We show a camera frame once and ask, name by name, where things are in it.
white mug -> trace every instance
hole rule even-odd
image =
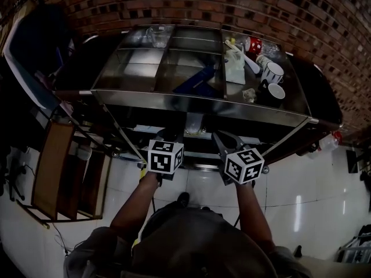
[[[261,81],[267,80],[268,83],[279,83],[283,82],[284,72],[280,65],[277,65],[276,63],[268,62],[263,74],[261,75]]]

red cup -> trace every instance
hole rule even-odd
[[[245,43],[245,50],[249,53],[260,54],[263,47],[261,40],[256,37],[248,37]]]

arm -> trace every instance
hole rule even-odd
[[[137,239],[146,220],[151,199],[158,186],[156,176],[156,173],[148,172],[112,220],[110,228],[129,244]]]
[[[266,253],[275,247],[267,220],[259,206],[251,184],[236,184],[239,223],[247,234]]]

mug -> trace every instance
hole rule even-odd
[[[284,72],[280,65],[270,61],[267,63],[265,69],[263,70],[263,74],[261,75],[261,81],[266,79],[268,83],[281,83],[283,82]]]
[[[163,49],[166,47],[168,42],[168,35],[166,32],[166,26],[164,25],[153,25],[146,30],[146,36],[153,47]]]
[[[256,37],[248,37],[245,43],[245,51],[249,53],[259,54],[262,48],[261,40]]]
[[[269,107],[279,108],[286,96],[283,88],[276,83],[268,83],[266,79],[261,82],[258,90],[258,103]]]
[[[257,56],[256,58],[256,64],[258,64],[259,66],[261,66],[261,69],[264,71],[267,64],[269,62],[272,62],[272,60],[268,59],[266,56],[263,56],[263,55],[259,55]]]

wall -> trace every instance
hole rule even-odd
[[[16,0],[0,0],[4,14]],[[136,24],[200,25],[276,41],[323,70],[344,136],[371,125],[371,0],[46,0],[84,38]]]

